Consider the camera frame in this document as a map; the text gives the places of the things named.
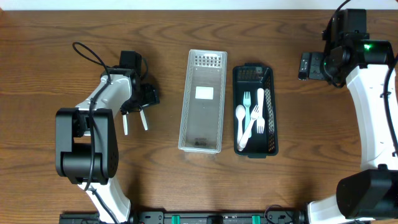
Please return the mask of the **white plastic spoon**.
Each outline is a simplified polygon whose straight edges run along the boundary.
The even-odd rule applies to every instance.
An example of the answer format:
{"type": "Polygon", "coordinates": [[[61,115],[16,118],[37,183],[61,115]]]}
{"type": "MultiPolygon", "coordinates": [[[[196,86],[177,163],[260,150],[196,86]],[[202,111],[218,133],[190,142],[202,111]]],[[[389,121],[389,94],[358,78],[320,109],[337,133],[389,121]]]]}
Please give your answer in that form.
{"type": "Polygon", "coordinates": [[[144,114],[144,110],[143,109],[140,110],[140,116],[141,116],[141,121],[142,121],[142,125],[144,127],[144,130],[147,131],[148,130],[148,125],[147,125],[147,120],[146,120],[146,116],[144,114]]]}
{"type": "Polygon", "coordinates": [[[127,114],[123,115],[123,129],[124,129],[124,134],[127,136],[128,135],[128,118],[127,114]]]}

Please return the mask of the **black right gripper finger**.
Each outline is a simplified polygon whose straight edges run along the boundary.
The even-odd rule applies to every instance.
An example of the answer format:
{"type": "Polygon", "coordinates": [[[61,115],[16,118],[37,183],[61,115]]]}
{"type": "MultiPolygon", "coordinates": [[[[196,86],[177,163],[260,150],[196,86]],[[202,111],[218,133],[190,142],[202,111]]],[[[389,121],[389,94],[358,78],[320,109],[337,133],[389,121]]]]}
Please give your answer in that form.
{"type": "Polygon", "coordinates": [[[323,68],[323,53],[310,52],[310,66],[309,66],[309,79],[324,80],[325,77],[322,73],[323,68]]]}
{"type": "Polygon", "coordinates": [[[300,59],[300,66],[298,70],[298,79],[299,80],[306,80],[309,76],[310,71],[310,59],[311,53],[310,52],[303,52],[301,59],[300,59]]]}

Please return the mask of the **white fork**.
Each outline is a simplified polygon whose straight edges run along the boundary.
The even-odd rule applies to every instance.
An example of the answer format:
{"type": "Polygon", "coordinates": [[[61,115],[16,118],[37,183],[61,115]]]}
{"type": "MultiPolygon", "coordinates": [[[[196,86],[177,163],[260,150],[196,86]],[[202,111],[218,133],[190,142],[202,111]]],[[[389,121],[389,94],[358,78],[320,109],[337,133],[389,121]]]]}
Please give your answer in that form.
{"type": "Polygon", "coordinates": [[[257,105],[259,108],[259,116],[256,121],[257,123],[257,133],[263,134],[264,127],[265,127],[265,119],[263,118],[263,107],[264,107],[264,89],[258,88],[257,89],[257,105]]]}

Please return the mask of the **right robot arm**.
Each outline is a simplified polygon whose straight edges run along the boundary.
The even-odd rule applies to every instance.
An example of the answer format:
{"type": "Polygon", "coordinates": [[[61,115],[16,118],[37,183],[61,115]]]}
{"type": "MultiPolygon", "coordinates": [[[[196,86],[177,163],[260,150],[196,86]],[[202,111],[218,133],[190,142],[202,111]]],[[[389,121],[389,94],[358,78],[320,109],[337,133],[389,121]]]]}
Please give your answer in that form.
{"type": "Polygon", "coordinates": [[[361,170],[336,194],[310,202],[305,223],[364,223],[397,218],[397,97],[391,43],[371,40],[364,9],[337,9],[322,33],[322,52],[305,52],[298,78],[351,93],[361,140],[361,170]]]}

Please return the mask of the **mint green plastic fork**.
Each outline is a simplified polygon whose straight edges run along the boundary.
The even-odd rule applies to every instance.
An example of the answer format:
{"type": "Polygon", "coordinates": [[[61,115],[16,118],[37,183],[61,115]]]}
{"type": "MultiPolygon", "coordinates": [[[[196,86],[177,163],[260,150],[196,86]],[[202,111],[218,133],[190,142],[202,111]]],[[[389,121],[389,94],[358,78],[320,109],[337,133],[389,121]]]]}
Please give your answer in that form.
{"type": "Polygon", "coordinates": [[[250,121],[250,107],[251,107],[251,93],[245,91],[243,95],[243,106],[245,107],[245,125],[244,128],[247,129],[250,121]]]}

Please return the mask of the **pink-white plastic fork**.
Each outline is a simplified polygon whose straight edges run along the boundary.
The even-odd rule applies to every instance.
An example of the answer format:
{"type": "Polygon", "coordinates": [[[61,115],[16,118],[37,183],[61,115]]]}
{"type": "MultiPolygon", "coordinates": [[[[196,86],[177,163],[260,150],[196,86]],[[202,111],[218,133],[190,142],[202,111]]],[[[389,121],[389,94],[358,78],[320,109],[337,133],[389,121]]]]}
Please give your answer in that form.
{"type": "Polygon", "coordinates": [[[242,151],[246,147],[246,144],[248,143],[249,139],[249,134],[251,133],[252,130],[252,126],[255,120],[258,119],[258,116],[259,116],[259,108],[258,105],[256,105],[251,111],[249,125],[247,129],[245,129],[245,132],[243,132],[243,136],[238,144],[238,151],[242,151]]]}

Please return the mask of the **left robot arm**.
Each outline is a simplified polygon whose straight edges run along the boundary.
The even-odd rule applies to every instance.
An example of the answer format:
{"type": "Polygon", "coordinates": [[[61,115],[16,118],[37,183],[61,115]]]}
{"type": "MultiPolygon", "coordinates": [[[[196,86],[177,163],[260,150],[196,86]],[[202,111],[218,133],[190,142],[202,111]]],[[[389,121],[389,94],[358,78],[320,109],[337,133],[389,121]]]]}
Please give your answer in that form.
{"type": "Polygon", "coordinates": [[[142,55],[123,50],[119,64],[106,67],[93,93],[73,108],[55,116],[55,167],[59,176],[84,190],[102,223],[129,223],[131,202],[121,190],[116,172],[119,151],[114,117],[127,116],[160,102],[158,91],[144,82],[142,55]]]}

